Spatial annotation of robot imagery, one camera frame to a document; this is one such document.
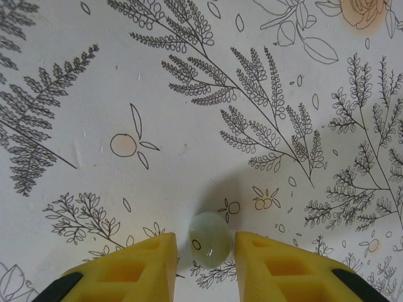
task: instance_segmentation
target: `line drawing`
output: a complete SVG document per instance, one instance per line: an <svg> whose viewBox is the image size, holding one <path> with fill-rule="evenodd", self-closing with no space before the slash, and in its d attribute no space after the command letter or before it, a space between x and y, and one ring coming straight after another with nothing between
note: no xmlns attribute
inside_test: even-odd
<svg viewBox="0 0 403 302"><path fill-rule="evenodd" d="M348 256L342 261L342 263L354 270L356 273L358 273L364 265L361 259L357 259L354 256L354 253L348 253Z"/></svg>
<svg viewBox="0 0 403 302"><path fill-rule="evenodd" d="M135 243L133 236L129 235L126 242L118 242L115 237L119 232L121 223L115 217L110 218L103 206L100 205L100 196L93 193L79 193L78 198L66 193L60 198L47 205L43 212L49 220L55 220L52 225L52 233L67 237L67 243L78 245L86 237L95 236L106 240L107 244L103 250L90 250L88 253L91 259L84 259L84 262L108 255L111 251L118 251ZM143 227L147 237L154 237L165 233L165 228L160 229L157 222L154 222L154 230Z"/></svg>
<svg viewBox="0 0 403 302"><path fill-rule="evenodd" d="M392 10L391 0L374 0L366 2L366 0L357 1L317 1L316 6L328 17L342 15L343 18L357 30L364 30L370 26L377 18L382 17L384 9L386 9L385 24L392 39L395 31L403 31L403 22L399 21Z"/></svg>
<svg viewBox="0 0 403 302"><path fill-rule="evenodd" d="M204 267L193 261L193 267L190 269L191 277L198 277L197 285L203 289L208 289L214 283L224 282L227 278L229 281L237 280L237 272L234 261L227 261L220 267L215 269L205 269Z"/></svg>
<svg viewBox="0 0 403 302"><path fill-rule="evenodd" d="M366 247L365 253L364 253L365 258L367 257L368 252L369 253L374 253L374 251L376 251L378 249L378 247L379 247L379 240L378 239L373 239L374 235L375 235L375 230L372 231L371 241L370 242L364 241L364 242L360 242L358 244L358 245L360 245L362 247Z"/></svg>
<svg viewBox="0 0 403 302"><path fill-rule="evenodd" d="M152 143L142 140L143 126L140 113L133 104L130 104L130 108L132 110L132 117L137 136L134 138L127 133L118 133L112 137L110 148L113 154L118 157L131 157L137 154L140 162L148 170L149 162L147 157L144 155L143 151L138 150L138 147L141 146L155 151L160 151L160 149Z"/></svg>
<svg viewBox="0 0 403 302"><path fill-rule="evenodd" d="M377 277L375 277L375 274L372 272L366 280L379 293L393 302L397 302L399 296L403 293L403 278L400 282L400 286L397 287L397 280L394 278L397 268L390 266L391 260L392 256L386 257L383 264L378 264Z"/></svg>
<svg viewBox="0 0 403 302"><path fill-rule="evenodd" d="M128 203L127 199L123 197L123 205L125 206L126 210L131 213L132 212L132 207L130 206L130 203Z"/></svg>
<svg viewBox="0 0 403 302"><path fill-rule="evenodd" d="M52 107L60 107L58 97L68 95L65 88L72 86L77 76L86 70L98 50L98 46L93 45L72 63L66 61L63 69L54 64L54 78L41 67L41 82L25 76L26 84L35 94L15 84L9 85L11 92L0 92L0 99L3 101L0 103L0 144L14 155L11 158L14 164L11 166L14 174L11 178L15 182L17 193L29 196L32 187L37 184L35 179L41 177L46 168L53 166L58 159L77 169L65 158L44 146L43 142L52 138L44 130L52 129L50 120L55 118Z"/></svg>
<svg viewBox="0 0 403 302"><path fill-rule="evenodd" d="M214 45L212 28L193 1L166 0L164 3L174 14L174 19L167 16L158 2L136 2L136 6L116 0L107 0L107 3L124 16L129 16L140 28L146 27L152 31L158 25L166 32L161 37L131 33L130 36L138 42L179 54L192 49L197 54L196 57L188 57L187 62L172 54L169 55L172 63L162 61L162 67L182 83L170 84L172 90L194 97L192 103L201 106L231 102L237 98L236 92L239 92L259 111L267 125L246 120L233 106L229 107L229 112L221 111L224 121L232 131L232 135L221 132L229 145L248 154L255 153L256 148L267 152L267 155L252 157L249 161L251 166L262 171L273 169L278 172L281 160L289 158L300 166L314 186L312 172L323 167L323 156L319 155L322 154L320 134L312 129L310 115L304 104L299 105L299 113L290 106L285 106L278 70L268 48L264 48L264 54L269 62L272 93L263 89L262 81L268 76L255 49L251 49L250 61L236 48L231 48L242 67L236 70L237 80L231 78L208 56L207 48ZM211 81L198 77L199 72L196 70L206 74ZM268 107L268 113L264 111L265 107ZM286 113L295 130L291 140L283 136L278 125L280 120L287 117ZM311 152L308 149L310 139ZM280 150L281 142L287 146L286 150Z"/></svg>
<svg viewBox="0 0 403 302"><path fill-rule="evenodd" d="M398 247L397 245L393 246L393 251L394 252L402 252L403 251L403 236L401 236L400 238L400 247Z"/></svg>
<svg viewBox="0 0 403 302"><path fill-rule="evenodd" d="M91 15L91 11L89 10L89 7L87 4L85 4L84 2L81 1L80 3L81 9L88 15Z"/></svg>
<svg viewBox="0 0 403 302"><path fill-rule="evenodd" d="M237 16L235 17L235 25L237 27L237 30L242 33L245 29L245 24L244 24L244 20L242 19L240 14L237 14Z"/></svg>
<svg viewBox="0 0 403 302"><path fill-rule="evenodd" d="M277 208L281 208L281 204L279 200L276 197L279 188L275 189L273 193L269 193L269 189L266 189L265 192L263 193L258 187L253 186L253 191L258 195L253 199L254 203L254 208L257 209L258 211L260 210L267 210L268 208L271 207L272 204L274 204Z"/></svg>
<svg viewBox="0 0 403 302"><path fill-rule="evenodd" d="M237 201L228 203L227 198L224 199L224 208L220 208L217 212L225 212L225 221L229 223L229 215L238 214L241 210L241 205Z"/></svg>
<svg viewBox="0 0 403 302"><path fill-rule="evenodd" d="M0 288L1 302L30 302L39 294L17 264L7 268L0 262Z"/></svg>
<svg viewBox="0 0 403 302"><path fill-rule="evenodd" d="M335 102L333 108L337 110L338 117L332 119L329 127L337 130L340 135L347 132L360 135L358 156L353 166L349 165L334 175L333 178L336 180L334 188L327 188L327 198L331 199L332 206L328 202L318 204L310 201L305 208L309 214L305 217L305 226L309 224L314 227L315 224L329 220L326 228L333 230L343 220L346 225L352 225L355 220L358 220L361 224L356 230L362 231L372 227L378 219L392 215L389 218L399 219L403 228L403 187L399 186L395 192L391 186L392 183L398 184L403 181L403 155L399 154L395 148L390 148L388 152L390 166L382 162L384 155L382 150L388 148L388 143L392 139L398 136L399 143L403 143L403 120L400 118L403 99L394 98L402 86L403 73L395 75L392 71L388 75L386 58L382 58L378 77L381 103L374 103L372 107L372 129L378 135L374 140L370 139L370 129L367 128L370 121L366 121L363 117L363 108L370 102L372 96L371 67L369 63L362 65L357 53L348 59L348 65L351 99L349 100L343 93L343 88L332 94ZM383 178L382 182L374 179L374 167L379 169ZM371 185L367 187L357 185L358 174L370 181ZM374 199L377 200L376 213L371 213L368 207Z"/></svg>
<svg viewBox="0 0 403 302"><path fill-rule="evenodd" d="M253 0L272 17L271 20L260 26L261 30L277 27L277 45L287 47L294 45L298 36L304 45L305 52L315 61L322 64L336 63L339 58L336 51L324 40L313 36L305 36L305 30L316 24L317 18L310 14L305 1L270 1L270 9L264 1Z"/></svg>
<svg viewBox="0 0 403 302"><path fill-rule="evenodd" d="M26 40L22 26L33 26L35 22L30 18L37 13L39 6L28 3L25 0L0 0L0 31L6 36L0 35L0 49L21 53L21 48L17 42L12 40L12 36ZM0 52L0 65L5 68L18 70L17 64L9 57ZM7 79L0 72L0 83L5 84Z"/></svg>
<svg viewBox="0 0 403 302"><path fill-rule="evenodd" d="M217 5L215 5L213 2L207 2L207 7L208 10L218 19L221 19L221 13L219 11L219 8Z"/></svg>
<svg viewBox="0 0 403 302"><path fill-rule="evenodd" d="M329 255L333 253L334 248L329 247L326 243L323 242L323 235L319 235L317 239L312 241L312 244L315 245L315 254L329 257Z"/></svg>

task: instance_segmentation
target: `egg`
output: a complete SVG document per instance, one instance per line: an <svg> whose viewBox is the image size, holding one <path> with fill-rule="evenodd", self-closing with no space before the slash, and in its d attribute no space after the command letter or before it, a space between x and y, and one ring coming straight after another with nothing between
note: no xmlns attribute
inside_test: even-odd
<svg viewBox="0 0 403 302"><path fill-rule="evenodd" d="M192 256L206 269L220 266L230 254L232 239L228 225L216 213L204 212L194 217L188 236Z"/></svg>

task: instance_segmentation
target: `small flower drawing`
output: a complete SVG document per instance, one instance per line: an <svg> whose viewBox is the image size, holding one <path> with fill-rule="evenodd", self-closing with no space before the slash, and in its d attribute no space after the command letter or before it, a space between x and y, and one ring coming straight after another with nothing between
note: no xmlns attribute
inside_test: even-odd
<svg viewBox="0 0 403 302"><path fill-rule="evenodd" d="M159 151L159 148L153 145L152 143L145 142L142 140L142 122L139 111L133 104L130 104L130 107L132 109L132 116L134 126L137 132L137 138L134 139L133 136L127 133L118 133L111 139L110 147L112 152L119 157L131 157L137 153L139 160L148 170L149 169L148 160L142 151L138 151L138 147L140 145L141 147L156 151Z"/></svg>

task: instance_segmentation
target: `stem drawing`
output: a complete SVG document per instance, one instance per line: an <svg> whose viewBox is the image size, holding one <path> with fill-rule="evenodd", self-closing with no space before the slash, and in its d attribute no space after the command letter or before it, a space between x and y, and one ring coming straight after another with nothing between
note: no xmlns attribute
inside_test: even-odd
<svg viewBox="0 0 403 302"><path fill-rule="evenodd" d="M353 166L341 169L334 175L336 184L328 187L326 192L328 202L318 203L310 201L305 208L308 216L305 217L305 226L314 227L320 223L328 224L326 228L331 230L344 220L346 225L352 225L358 220L361 224L356 228L362 231L373 226L375 222L384 217L398 219L403 228L402 207L403 187L397 190L393 188L395 183L403 181L403 155L396 148L390 148L388 152L390 165L383 160L388 144L397 141L403 144L403 120L400 117L403 108L403 99L394 98L402 87L403 73L395 75L386 70L386 58L383 57L379 69L379 87L381 103L372 106L372 120L364 118L363 110L370 102L373 85L372 70L368 63L362 65L357 53L348 59L348 74L351 84L351 99L343 93L343 88L332 94L333 108L338 117L332 119L329 127L337 130L338 134L347 132L359 135L361 143L358 146L358 156ZM373 123L373 132L377 139L370 133L369 124ZM358 184L357 175L370 183L365 187ZM369 207L376 198L375 211Z"/></svg>
<svg viewBox="0 0 403 302"><path fill-rule="evenodd" d="M191 277L198 277L197 285L203 289L208 289L214 283L224 282L227 278L230 281L237 279L237 272L234 261L224 262L224 264L215 269L205 269L193 261L193 268L190 269Z"/></svg>
<svg viewBox="0 0 403 302"><path fill-rule="evenodd" d="M231 77L209 57L208 48L214 45L212 27L191 0L163 0L145 3L141 0L107 0L109 6L129 17L141 29L152 31L158 26L165 31L164 36L147 36L131 33L138 42L154 48L164 48L172 52L193 51L196 56L187 61L169 55L170 62L162 61L162 67L174 76L180 84L169 87L180 94L191 96L192 103L210 106L229 103L240 93L254 106L265 123L247 120L235 107L222 110L222 118L232 134L221 131L225 142L247 154L254 154L259 148L266 155L252 157L249 164L262 171L278 172L281 161L292 160L303 170L312 186L312 173L323 164L321 137L312 129L310 115L305 105L300 103L298 110L285 106L285 98L278 70L269 50L264 48L264 56L270 69L271 92L265 89L267 71L255 49L251 49L248 59L235 47L230 50L239 61L241 69L236 77ZM280 121L288 115L295 134L286 138Z"/></svg>
<svg viewBox="0 0 403 302"><path fill-rule="evenodd" d="M271 19L260 26L261 30L278 26L277 45L287 47L294 45L298 36L304 45L305 52L315 61L322 64L336 63L339 58L336 51L324 40L313 36L305 36L305 30L316 24L316 17L310 14L305 0L298 1L270 1L270 7L266 7L266 1L253 0L265 10Z"/></svg>
<svg viewBox="0 0 403 302"><path fill-rule="evenodd" d="M38 291L17 264L8 268L0 262L0 302L31 302L37 296Z"/></svg>
<svg viewBox="0 0 403 302"><path fill-rule="evenodd" d="M86 70L97 51L98 46L93 45L72 63L66 61L64 68L54 64L53 78L44 68L39 68L40 82L24 77L34 94L15 84L9 85L10 92L0 92L3 100L0 103L0 145L14 155L11 158L14 164L11 166L14 174L11 178L17 193L29 196L32 187L37 184L36 179L58 159L77 169L43 144L52 138L44 130L52 129L50 120L55 118L53 108L60 107L58 98L68 95L65 88L72 86L78 75Z"/></svg>
<svg viewBox="0 0 403 302"><path fill-rule="evenodd" d="M5 36L0 35L0 48L21 53L20 46L12 39L16 37L26 40L22 26L35 25L30 15L37 13L38 10L38 5L28 3L25 0L0 0L0 31L5 34ZM18 70L17 64L1 52L0 65ZM5 84L6 81L4 74L0 72L0 83Z"/></svg>
<svg viewBox="0 0 403 302"><path fill-rule="evenodd" d="M379 293L393 302L398 302L399 296L403 293L403 279L397 287L397 280L394 278L397 268L390 266L391 260L392 256L386 257L383 264L378 264L377 277L375 278L375 273L372 272L366 280Z"/></svg>

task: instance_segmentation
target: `botanical print backdrop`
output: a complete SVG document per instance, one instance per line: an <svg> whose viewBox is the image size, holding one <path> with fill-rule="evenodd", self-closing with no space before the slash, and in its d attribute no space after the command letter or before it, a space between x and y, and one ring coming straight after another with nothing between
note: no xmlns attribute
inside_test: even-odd
<svg viewBox="0 0 403 302"><path fill-rule="evenodd" d="M403 301L403 3L0 0L0 301L216 211Z"/></svg>

